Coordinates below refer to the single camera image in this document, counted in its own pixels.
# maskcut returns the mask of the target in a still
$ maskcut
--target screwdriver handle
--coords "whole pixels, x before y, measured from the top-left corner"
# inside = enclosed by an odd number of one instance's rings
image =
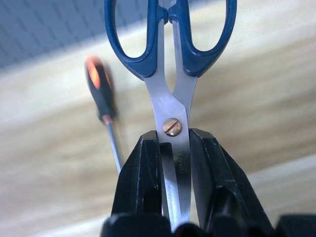
[[[91,95],[97,105],[99,119],[106,124],[115,117],[111,81],[99,57],[90,57],[85,63]]]

